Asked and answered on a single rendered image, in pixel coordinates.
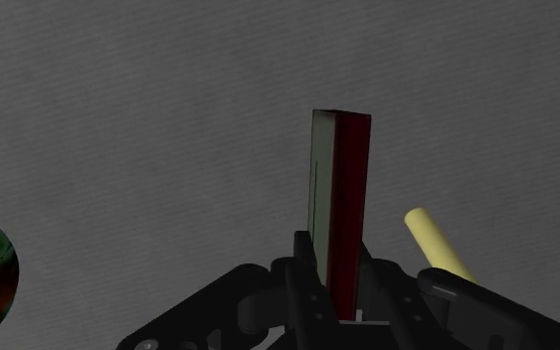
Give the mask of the dark red book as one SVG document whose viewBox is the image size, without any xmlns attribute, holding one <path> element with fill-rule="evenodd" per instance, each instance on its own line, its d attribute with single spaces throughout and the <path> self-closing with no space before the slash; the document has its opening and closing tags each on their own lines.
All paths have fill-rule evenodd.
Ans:
<svg viewBox="0 0 560 350">
<path fill-rule="evenodd" d="M 312 112 L 307 230 L 340 320 L 356 318 L 370 136 L 369 114 Z"/>
</svg>

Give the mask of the pale yellow cylinder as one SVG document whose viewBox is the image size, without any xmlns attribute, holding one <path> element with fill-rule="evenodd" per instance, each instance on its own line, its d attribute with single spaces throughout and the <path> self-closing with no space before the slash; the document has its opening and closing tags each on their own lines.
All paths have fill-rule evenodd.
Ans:
<svg viewBox="0 0 560 350">
<path fill-rule="evenodd" d="M 466 280 L 476 282 L 442 229 L 425 208 L 410 210 L 405 215 L 404 222 L 432 267 L 444 269 Z"/>
</svg>

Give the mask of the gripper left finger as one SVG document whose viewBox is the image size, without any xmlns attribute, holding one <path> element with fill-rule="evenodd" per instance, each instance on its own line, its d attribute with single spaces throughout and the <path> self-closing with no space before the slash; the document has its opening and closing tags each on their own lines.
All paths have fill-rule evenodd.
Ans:
<svg viewBox="0 0 560 350">
<path fill-rule="evenodd" d="M 316 273 L 309 232 L 294 233 L 293 255 L 267 269 L 240 264 L 130 335 L 115 350 L 252 350 L 274 327 L 284 338 L 268 350 L 336 350 L 339 322 Z"/>
</svg>

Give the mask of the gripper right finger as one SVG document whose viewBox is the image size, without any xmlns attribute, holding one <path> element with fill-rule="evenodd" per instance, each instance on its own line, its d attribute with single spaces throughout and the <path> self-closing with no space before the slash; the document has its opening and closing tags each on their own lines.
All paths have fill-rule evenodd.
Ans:
<svg viewBox="0 0 560 350">
<path fill-rule="evenodd" d="M 357 308 L 398 350 L 560 350 L 560 322 L 446 270 L 416 277 L 361 248 Z"/>
</svg>

